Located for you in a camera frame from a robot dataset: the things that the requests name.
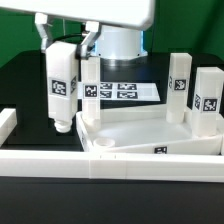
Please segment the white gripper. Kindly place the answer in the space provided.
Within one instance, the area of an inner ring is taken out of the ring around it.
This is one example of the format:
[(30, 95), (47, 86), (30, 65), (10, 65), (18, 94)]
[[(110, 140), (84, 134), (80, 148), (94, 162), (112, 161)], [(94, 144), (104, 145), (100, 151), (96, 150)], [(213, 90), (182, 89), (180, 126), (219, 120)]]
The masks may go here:
[(86, 22), (84, 39), (77, 45), (75, 58), (87, 60), (100, 36), (100, 23), (147, 30), (154, 21), (155, 0), (0, 0), (0, 8), (40, 12), (35, 14), (35, 26), (43, 53), (53, 43), (52, 16)]

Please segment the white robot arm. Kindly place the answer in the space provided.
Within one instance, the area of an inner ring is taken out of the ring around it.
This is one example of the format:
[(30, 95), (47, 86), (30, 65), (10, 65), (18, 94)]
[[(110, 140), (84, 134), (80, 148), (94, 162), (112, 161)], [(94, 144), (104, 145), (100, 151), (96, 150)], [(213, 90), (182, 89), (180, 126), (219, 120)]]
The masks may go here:
[(156, 0), (0, 0), (0, 8), (35, 15), (43, 52), (53, 43), (52, 19), (62, 18), (86, 25), (82, 58), (95, 47), (91, 54), (111, 64), (147, 55), (142, 32), (153, 25), (155, 5)]

